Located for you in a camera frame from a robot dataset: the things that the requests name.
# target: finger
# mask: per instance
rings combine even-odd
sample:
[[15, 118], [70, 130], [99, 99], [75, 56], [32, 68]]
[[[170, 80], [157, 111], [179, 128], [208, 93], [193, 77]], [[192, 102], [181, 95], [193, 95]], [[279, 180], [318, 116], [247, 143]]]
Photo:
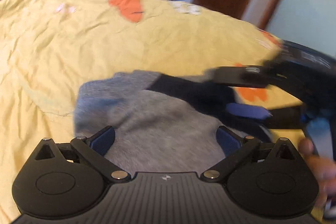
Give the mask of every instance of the finger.
[[319, 187], [320, 193], [328, 196], [334, 196], [336, 194], [336, 178], [319, 181]]
[[304, 138], [299, 143], [299, 152], [304, 155], [311, 155], [314, 151], [314, 145], [310, 139]]
[[311, 155], [306, 157], [306, 163], [317, 180], [334, 179], [336, 177], [336, 163], [328, 158]]
[[316, 207], [323, 207], [326, 203], [327, 203], [327, 198], [328, 196], [324, 193], [319, 194], [316, 202], [315, 202], [315, 206]]

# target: black stripe on garment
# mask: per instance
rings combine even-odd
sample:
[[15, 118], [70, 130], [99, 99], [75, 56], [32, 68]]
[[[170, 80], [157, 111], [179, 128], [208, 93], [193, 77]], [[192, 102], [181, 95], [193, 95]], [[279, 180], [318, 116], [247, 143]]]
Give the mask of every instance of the black stripe on garment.
[[245, 132], [263, 142], [271, 142], [270, 137], [258, 123], [225, 111], [226, 104], [235, 102], [234, 91], [228, 86], [209, 81], [196, 83], [161, 75], [147, 90], [184, 100], [198, 112], [215, 117], [228, 127]]

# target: orange clothing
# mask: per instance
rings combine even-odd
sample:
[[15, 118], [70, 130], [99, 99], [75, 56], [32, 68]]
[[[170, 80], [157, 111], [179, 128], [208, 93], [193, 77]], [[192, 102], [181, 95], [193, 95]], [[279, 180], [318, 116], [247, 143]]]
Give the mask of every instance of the orange clothing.
[[117, 6], [121, 14], [132, 22], [140, 22], [143, 10], [140, 0], [109, 0], [110, 5]]

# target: ribbed gray panel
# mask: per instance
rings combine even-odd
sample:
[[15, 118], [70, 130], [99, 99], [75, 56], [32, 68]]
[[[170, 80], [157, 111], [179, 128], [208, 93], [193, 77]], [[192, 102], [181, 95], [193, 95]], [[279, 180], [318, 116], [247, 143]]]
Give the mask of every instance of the ribbed gray panel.
[[133, 181], [115, 184], [88, 212], [63, 220], [27, 215], [15, 224], [317, 224], [310, 215], [270, 220], [236, 206], [219, 184], [202, 182], [196, 173], [139, 173]]

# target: yellow bedsheet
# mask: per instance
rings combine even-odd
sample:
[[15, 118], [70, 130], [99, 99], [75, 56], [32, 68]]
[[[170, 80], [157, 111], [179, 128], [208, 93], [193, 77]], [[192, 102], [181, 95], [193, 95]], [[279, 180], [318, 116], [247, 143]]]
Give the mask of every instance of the yellow bedsheet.
[[[63, 5], [74, 7], [57, 12]], [[183, 14], [169, 1], [141, 0], [132, 23], [108, 0], [0, 1], [0, 223], [19, 212], [12, 182], [43, 137], [68, 142], [84, 82], [118, 71], [199, 75], [217, 66], [258, 64], [278, 51], [253, 25], [207, 9]], [[238, 90], [252, 104], [298, 102], [284, 91]], [[296, 143], [300, 131], [278, 131]]]

